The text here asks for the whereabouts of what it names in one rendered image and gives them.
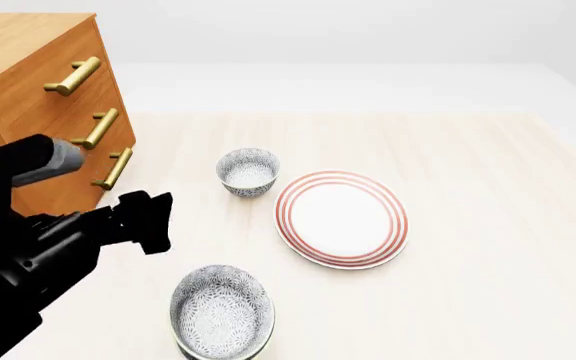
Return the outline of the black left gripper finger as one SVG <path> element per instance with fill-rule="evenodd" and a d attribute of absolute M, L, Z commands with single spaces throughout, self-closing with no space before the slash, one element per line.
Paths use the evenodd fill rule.
<path fill-rule="evenodd" d="M 157 227 L 168 227 L 173 205 L 173 196 L 170 192 L 151 198 L 151 219 Z"/>
<path fill-rule="evenodd" d="M 161 254 L 169 251 L 171 242 L 168 225 L 148 225 L 140 230 L 137 243 L 146 255 Z"/>

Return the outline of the small patterned black-white bowl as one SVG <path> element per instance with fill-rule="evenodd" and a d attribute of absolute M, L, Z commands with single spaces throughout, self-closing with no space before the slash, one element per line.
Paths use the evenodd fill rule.
<path fill-rule="evenodd" d="M 237 149 L 217 161 L 216 174 L 224 188 L 242 198 L 256 198 L 269 191 L 280 170 L 279 158 L 258 148 Z"/>

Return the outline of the large patterned black-white bowl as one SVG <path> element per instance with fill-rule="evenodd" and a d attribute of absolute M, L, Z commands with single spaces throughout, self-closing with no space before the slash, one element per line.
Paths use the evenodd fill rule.
<path fill-rule="evenodd" d="M 256 278 L 234 266 L 210 265 L 179 282 L 169 319 L 187 360 L 253 360 L 268 344 L 276 316 Z"/>

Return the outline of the white plate with red rings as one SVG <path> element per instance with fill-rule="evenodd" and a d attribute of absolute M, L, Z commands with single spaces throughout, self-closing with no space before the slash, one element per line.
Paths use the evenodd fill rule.
<path fill-rule="evenodd" d="M 368 176 L 320 170 L 288 182 L 272 218 L 285 244 L 332 269 L 381 266 L 407 245 L 409 219 L 394 191 Z"/>

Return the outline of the wooden drawer cabinet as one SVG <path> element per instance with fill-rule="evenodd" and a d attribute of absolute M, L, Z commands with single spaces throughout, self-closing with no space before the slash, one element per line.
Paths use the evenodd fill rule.
<path fill-rule="evenodd" d="M 46 92 L 45 83 L 60 83 L 72 62 L 91 56 L 101 66 L 71 95 Z M 115 164 L 111 152 L 132 148 L 133 128 L 113 74 L 110 59 L 91 13 L 0 13 L 0 146 L 33 134 L 69 142 L 86 137 L 97 121 L 94 113 L 110 108 L 119 116 L 80 170 L 12 191 L 12 206 L 22 215 L 52 215 L 94 209 L 106 192 L 92 186 Z"/>

